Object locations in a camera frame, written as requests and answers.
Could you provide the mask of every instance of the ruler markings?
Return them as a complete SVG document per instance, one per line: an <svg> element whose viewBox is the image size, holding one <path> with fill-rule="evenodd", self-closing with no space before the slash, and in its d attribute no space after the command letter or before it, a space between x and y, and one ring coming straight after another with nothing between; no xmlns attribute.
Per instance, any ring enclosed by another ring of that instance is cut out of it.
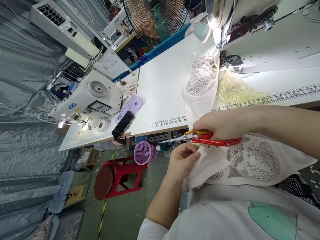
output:
<svg viewBox="0 0 320 240"><path fill-rule="evenodd" d="M296 98L303 98L303 97L311 96L315 94L320 94L320 83L307 85L304 87L295 88L291 90L281 91L274 94L268 94L266 96L255 98L248 101L242 101L234 104L223 105L220 107L213 108L211 111L255 106L255 105L265 105L265 104L277 103L277 102L282 102L282 101L296 99ZM160 127L168 124L184 122L186 120L187 120L187 117L186 115L184 115L184 116L179 116L179 117L174 117L174 118L153 122L151 123L151 127L152 128Z"/></svg>

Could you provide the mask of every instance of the black phone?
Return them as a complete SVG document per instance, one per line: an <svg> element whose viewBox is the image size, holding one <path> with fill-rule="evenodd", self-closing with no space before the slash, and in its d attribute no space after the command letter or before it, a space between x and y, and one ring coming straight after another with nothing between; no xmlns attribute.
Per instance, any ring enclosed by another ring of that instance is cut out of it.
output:
<svg viewBox="0 0 320 240"><path fill-rule="evenodd" d="M130 126L132 121L134 120L135 116L128 111L123 118L120 120L118 125L115 127L115 129L112 131L112 136L117 141L127 130L127 128Z"/></svg>

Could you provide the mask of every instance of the green cartoon print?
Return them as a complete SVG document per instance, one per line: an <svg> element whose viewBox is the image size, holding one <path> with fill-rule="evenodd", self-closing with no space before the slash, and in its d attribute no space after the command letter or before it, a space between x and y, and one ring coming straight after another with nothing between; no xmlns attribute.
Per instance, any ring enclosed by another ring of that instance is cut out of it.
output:
<svg viewBox="0 0 320 240"><path fill-rule="evenodd" d="M297 215L287 214L282 209L260 202L251 202L248 212L270 237L276 240L297 239Z"/></svg>

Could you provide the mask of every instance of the electric fan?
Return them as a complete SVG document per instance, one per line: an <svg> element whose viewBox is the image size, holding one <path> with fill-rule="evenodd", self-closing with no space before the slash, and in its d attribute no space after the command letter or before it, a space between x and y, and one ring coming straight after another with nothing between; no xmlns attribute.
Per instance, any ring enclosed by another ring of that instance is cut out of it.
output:
<svg viewBox="0 0 320 240"><path fill-rule="evenodd" d="M139 37L156 46L181 29L190 2L190 0L123 0L123 5Z"/></svg>

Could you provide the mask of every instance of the floor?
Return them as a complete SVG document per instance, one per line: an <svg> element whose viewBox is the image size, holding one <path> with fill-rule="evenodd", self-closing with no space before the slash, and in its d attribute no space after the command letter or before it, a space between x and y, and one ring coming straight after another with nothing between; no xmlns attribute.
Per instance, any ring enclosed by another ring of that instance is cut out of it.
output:
<svg viewBox="0 0 320 240"><path fill-rule="evenodd" d="M144 172L143 188L141 191L129 193L108 199L103 216L100 240L105 239L137 239L140 225L145 217L147 208L160 187L161 181L166 174L169 152L160 152L159 157L149 163L149 168ZM87 198L78 207L85 211L78 240L98 240L99 226L104 201L97 201L94 198L94 180L99 169L105 161L111 160L113 150L102 152L94 166L92 179ZM125 149L115 149L114 159L132 156L133 152L126 152ZM300 171L302 177L311 185L314 193L320 197L320 162ZM182 193L180 210L186 208L186 192Z"/></svg>

